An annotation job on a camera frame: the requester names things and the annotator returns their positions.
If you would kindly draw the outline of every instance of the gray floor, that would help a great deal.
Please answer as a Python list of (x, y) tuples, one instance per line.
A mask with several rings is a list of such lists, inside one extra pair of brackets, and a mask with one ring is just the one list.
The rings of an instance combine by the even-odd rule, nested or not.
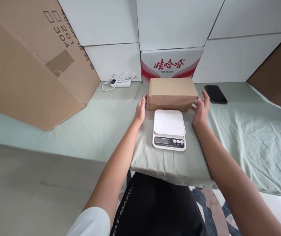
[[(66, 235), (104, 165), (0, 146), (0, 235)], [(281, 198), (262, 195), (281, 222)]]

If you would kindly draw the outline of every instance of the white cable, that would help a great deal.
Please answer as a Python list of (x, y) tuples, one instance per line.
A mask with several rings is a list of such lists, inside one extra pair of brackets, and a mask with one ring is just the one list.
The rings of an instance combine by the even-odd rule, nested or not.
[[(137, 76), (136, 73), (129, 73), (129, 72), (123, 72), (122, 74), (133, 74), (133, 75), (135, 75), (134, 78), (130, 78), (130, 77), (127, 78), (127, 79), (131, 79), (131, 80), (135, 79), (136, 76)], [(120, 74), (120, 75), (113, 74), (113, 75), (112, 75), (112, 78), (110, 78), (108, 81), (106, 81), (105, 83), (102, 84), (102, 86), (101, 86), (102, 91), (103, 91), (103, 92), (107, 92), (107, 91), (110, 91), (110, 90), (115, 89), (115, 88), (116, 88), (116, 84), (114, 85), (113, 88), (108, 89), (108, 90), (103, 90), (103, 86), (104, 86), (104, 85), (108, 85), (109, 82), (113, 80), (114, 75), (116, 75), (116, 76), (118, 76), (119, 78), (121, 78), (121, 79), (117, 79), (118, 81), (120, 81), (120, 80), (125, 80), (125, 79), (122, 77), (122, 74)]]

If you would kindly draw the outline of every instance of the digital scale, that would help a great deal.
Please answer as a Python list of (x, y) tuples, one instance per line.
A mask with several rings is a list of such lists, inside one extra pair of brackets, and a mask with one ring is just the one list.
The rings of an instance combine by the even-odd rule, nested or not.
[(152, 144), (155, 148), (184, 151), (185, 126), (183, 115), (175, 110), (156, 110), (154, 112)]

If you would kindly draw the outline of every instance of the hand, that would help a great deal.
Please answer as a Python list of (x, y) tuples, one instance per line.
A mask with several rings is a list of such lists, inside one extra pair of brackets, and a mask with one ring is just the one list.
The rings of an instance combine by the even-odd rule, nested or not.
[(197, 101), (194, 102), (194, 106), (191, 106), (191, 108), (194, 110), (195, 115), (193, 118), (193, 126), (199, 126), (199, 125), (207, 125), (207, 114), (209, 111), (209, 96), (206, 93), (206, 91), (203, 91), (203, 95), (205, 99), (202, 99), (200, 96), (197, 97)]
[(139, 101), (136, 107), (135, 117), (133, 119), (139, 126), (144, 122), (145, 119), (145, 108), (147, 106), (147, 94), (145, 94)]

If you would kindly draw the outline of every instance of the white t-shirt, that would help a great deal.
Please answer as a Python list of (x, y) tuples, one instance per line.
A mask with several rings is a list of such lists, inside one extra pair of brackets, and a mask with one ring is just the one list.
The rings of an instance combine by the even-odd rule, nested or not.
[(84, 210), (70, 228), (66, 236), (109, 236), (111, 223), (109, 215), (100, 207)]

